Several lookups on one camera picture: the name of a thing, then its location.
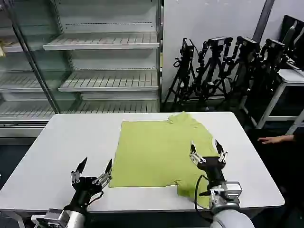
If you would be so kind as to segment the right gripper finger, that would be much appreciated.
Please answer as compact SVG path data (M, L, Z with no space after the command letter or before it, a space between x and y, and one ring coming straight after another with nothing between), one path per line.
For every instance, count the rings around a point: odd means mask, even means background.
M215 146L219 154L218 161L222 163L226 163L228 152L224 150L223 146L217 140L215 140Z
M205 158L203 158L199 154L197 154L194 141L190 142L190 159L195 164L202 164L202 163L206 162Z

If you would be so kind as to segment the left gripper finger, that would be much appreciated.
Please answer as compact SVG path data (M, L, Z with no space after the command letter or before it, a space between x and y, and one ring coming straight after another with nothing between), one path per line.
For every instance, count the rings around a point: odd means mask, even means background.
M99 177L97 177L92 184L96 186L100 186L101 188L104 188L106 185L109 184L109 182L112 179L111 171L112 171L112 161L113 159L110 159L104 173L102 173Z
M79 183L80 182L80 177L81 174L85 168L87 162L87 157L83 159L82 162L80 162L76 168L75 171L71 171L71 179L72 179L72 183Z

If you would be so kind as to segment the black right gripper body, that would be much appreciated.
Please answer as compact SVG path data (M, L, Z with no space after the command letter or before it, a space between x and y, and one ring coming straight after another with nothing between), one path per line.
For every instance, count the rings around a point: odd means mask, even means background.
M197 168L205 171L210 186L221 185L225 181L222 169L226 163L219 161L219 157L205 157L204 159L205 161L197 164Z

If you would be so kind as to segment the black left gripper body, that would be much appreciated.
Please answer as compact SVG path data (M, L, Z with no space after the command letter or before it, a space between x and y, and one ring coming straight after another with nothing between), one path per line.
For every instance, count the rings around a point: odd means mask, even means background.
M75 193L70 202L71 211L87 211L87 207L103 195L103 188L93 185L97 177L80 177L79 183L72 184Z

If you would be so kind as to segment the person's hand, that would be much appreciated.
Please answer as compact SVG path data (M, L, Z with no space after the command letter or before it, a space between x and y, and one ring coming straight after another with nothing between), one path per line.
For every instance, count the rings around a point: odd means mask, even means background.
M261 141L262 144L274 144L274 143L282 143L293 140L292 135L282 135L276 137L260 137L258 141Z

